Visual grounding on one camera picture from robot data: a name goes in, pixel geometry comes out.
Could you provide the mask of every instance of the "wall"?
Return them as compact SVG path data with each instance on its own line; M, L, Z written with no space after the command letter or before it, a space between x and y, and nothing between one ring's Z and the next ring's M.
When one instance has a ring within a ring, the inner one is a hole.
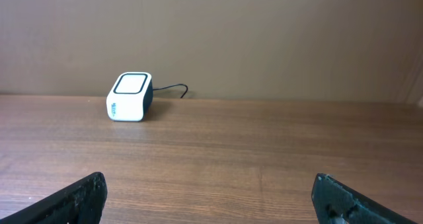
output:
M0 0L0 93L416 102L422 0Z

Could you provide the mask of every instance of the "table surface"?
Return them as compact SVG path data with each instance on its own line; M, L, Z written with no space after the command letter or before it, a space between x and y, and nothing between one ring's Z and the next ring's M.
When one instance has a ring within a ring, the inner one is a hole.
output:
M155 99L112 122L103 97L0 96L0 218L101 171L101 223L316 223L318 172L423 223L423 110Z

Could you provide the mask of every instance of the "black cable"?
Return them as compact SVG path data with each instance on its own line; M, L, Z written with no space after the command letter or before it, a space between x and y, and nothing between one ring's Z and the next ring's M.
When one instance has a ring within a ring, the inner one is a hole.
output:
M183 86L183 87L185 87L185 92L180 97L180 98L183 98L185 96L186 92L188 92L188 86L186 86L185 84L169 85L167 87L153 89L153 91L162 90L162 89L168 89L168 88L172 88L172 87L175 87L175 86Z

